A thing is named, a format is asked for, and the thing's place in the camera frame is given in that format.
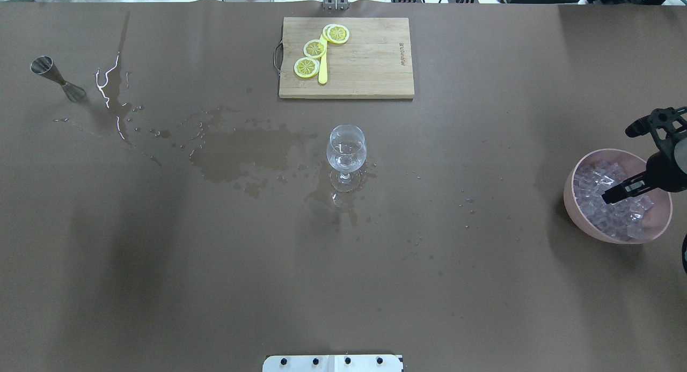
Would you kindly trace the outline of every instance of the brown table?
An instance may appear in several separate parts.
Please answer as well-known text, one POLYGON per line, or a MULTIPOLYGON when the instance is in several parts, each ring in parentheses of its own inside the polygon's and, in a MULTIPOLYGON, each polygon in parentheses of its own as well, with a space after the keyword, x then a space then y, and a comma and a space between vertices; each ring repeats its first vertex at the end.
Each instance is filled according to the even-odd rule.
POLYGON ((687 196, 646 245, 593 240, 562 206, 582 155, 648 157, 623 129, 687 104, 687 9, 353 3, 333 15, 410 18, 415 99, 280 100, 282 18, 329 14, 0 5, 3 370, 344 352, 402 353, 408 371, 687 369, 687 196), (128 143, 92 76, 118 49, 128 143), (32 75, 43 54, 87 101, 32 75), (335 205, 339 123, 369 155, 335 205))

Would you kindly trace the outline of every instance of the white metal plate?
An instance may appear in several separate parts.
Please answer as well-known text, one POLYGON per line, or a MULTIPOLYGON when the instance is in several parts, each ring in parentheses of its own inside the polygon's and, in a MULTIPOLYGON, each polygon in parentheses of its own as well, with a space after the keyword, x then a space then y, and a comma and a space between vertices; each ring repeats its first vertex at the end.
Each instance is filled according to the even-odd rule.
POLYGON ((403 356, 275 355, 262 363, 262 372, 403 372, 403 356))

